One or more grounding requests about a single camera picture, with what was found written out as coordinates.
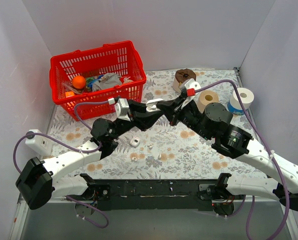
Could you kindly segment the white oval earbud charging case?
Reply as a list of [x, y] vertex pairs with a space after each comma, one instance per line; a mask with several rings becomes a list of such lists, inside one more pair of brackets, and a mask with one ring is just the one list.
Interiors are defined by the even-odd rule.
[[164, 99], [162, 98], [157, 98], [157, 99], [152, 99], [146, 102], [146, 112], [151, 113], [151, 112], [158, 112], [160, 109], [157, 107], [157, 104], [159, 102], [163, 102]]

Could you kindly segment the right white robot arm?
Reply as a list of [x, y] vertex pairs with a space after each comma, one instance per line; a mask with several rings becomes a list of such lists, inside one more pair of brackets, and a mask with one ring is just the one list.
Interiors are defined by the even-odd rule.
[[212, 199], [254, 195], [279, 201], [298, 212], [298, 165], [274, 153], [268, 154], [251, 134], [230, 123], [233, 114], [222, 104], [210, 103], [200, 112], [194, 101], [180, 96], [158, 102], [157, 108], [172, 126], [181, 122], [205, 140], [214, 139], [211, 147], [218, 153], [253, 166], [267, 176], [256, 180], [222, 173], [215, 186], [204, 190], [205, 195]]

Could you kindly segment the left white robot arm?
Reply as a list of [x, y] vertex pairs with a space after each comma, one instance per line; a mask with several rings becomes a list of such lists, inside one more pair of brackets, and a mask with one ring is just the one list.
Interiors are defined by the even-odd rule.
[[67, 174], [100, 161], [117, 148], [117, 139], [132, 128], [146, 131], [163, 115], [157, 104], [161, 98], [139, 103], [125, 98], [109, 99], [117, 114], [114, 121], [98, 118], [91, 128], [91, 139], [79, 147], [46, 160], [34, 157], [26, 163], [16, 181], [16, 187], [32, 210], [44, 206], [50, 199], [75, 197], [92, 200], [103, 196], [95, 181], [86, 173], [75, 177]]

